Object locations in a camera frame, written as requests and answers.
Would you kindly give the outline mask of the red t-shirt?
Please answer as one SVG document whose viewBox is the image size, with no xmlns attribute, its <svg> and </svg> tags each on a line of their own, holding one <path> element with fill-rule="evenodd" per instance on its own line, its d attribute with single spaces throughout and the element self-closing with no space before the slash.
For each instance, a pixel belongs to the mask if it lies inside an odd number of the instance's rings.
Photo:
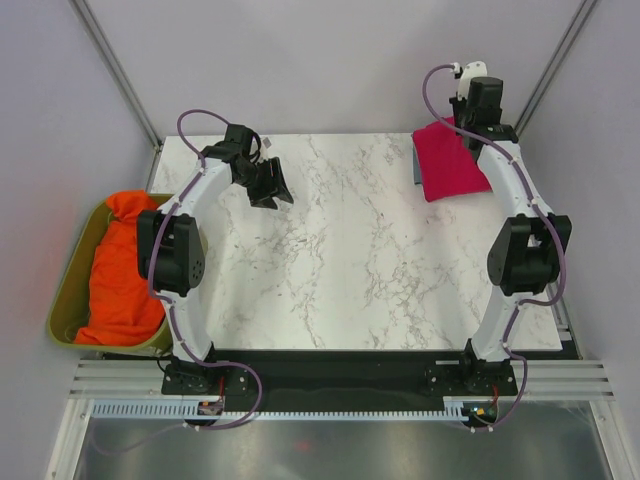
<svg viewBox="0 0 640 480">
<path fill-rule="evenodd" d="M 438 121 L 413 132 L 412 142 L 427 202 L 489 192 L 491 186 L 477 167 L 461 136 Z"/>
</svg>

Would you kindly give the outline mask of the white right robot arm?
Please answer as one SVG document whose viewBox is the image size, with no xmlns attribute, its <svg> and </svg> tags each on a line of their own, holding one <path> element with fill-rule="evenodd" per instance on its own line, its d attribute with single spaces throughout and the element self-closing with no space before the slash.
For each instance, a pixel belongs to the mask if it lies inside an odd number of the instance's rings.
<svg viewBox="0 0 640 480">
<path fill-rule="evenodd" d="M 572 232 L 569 217 L 553 212 L 527 172 L 515 130 L 501 120 L 502 93 L 498 78 L 461 76 L 450 101 L 455 130 L 505 215 L 487 257 L 493 286 L 489 303 L 457 371 L 460 386 L 481 395 L 515 393 L 511 337 L 528 306 L 559 301 L 558 296 L 540 296 L 552 283 L 565 285 L 565 252 Z"/>
</svg>

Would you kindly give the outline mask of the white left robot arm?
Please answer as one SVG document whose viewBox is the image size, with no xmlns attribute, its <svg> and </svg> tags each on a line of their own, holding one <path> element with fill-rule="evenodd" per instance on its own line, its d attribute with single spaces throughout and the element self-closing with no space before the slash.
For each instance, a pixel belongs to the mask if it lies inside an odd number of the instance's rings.
<svg viewBox="0 0 640 480">
<path fill-rule="evenodd" d="M 206 273 L 206 252 L 198 220 L 232 185 L 245 189 L 254 208 L 275 210 L 281 202 L 293 203 L 279 158 L 267 158 L 264 152 L 254 130 L 228 125 L 221 141 L 198 151 L 181 189 L 137 217 L 138 272 L 150 295 L 161 302 L 172 337 L 165 395 L 211 394 L 232 367 L 216 361 L 204 323 L 198 288 Z"/>
</svg>

